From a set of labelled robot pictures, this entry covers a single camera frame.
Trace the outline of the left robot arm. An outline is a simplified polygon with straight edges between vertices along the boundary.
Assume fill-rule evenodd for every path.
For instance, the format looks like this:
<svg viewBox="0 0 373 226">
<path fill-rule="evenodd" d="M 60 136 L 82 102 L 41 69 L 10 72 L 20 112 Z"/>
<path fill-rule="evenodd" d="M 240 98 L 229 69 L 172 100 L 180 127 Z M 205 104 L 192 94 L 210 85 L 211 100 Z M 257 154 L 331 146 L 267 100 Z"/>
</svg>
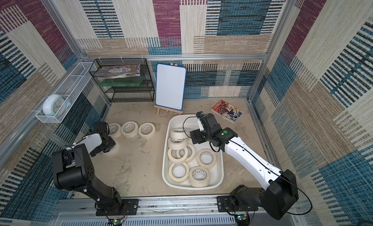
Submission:
<svg viewBox="0 0 373 226">
<path fill-rule="evenodd" d="M 96 216 L 127 216 L 137 214 L 138 199 L 122 199 L 119 192 L 95 176 L 91 154 L 101 152 L 114 141 L 109 136 L 93 133 L 77 143 L 53 152 L 53 182 L 57 189 L 80 192 L 95 201 Z"/>
</svg>

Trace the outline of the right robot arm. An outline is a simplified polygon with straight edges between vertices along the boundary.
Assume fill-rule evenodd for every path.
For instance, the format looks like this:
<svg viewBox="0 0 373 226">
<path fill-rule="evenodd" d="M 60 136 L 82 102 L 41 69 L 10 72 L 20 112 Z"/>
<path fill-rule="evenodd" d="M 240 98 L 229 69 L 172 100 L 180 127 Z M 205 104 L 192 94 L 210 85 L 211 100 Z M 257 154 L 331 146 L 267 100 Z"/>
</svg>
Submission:
<svg viewBox="0 0 373 226">
<path fill-rule="evenodd" d="M 299 199 L 294 173 L 282 171 L 265 161 L 230 128 L 215 134 L 196 129 L 189 134 L 193 144 L 211 143 L 236 159 L 256 178 L 264 190 L 258 197 L 259 206 L 272 218 L 280 220 Z"/>
</svg>

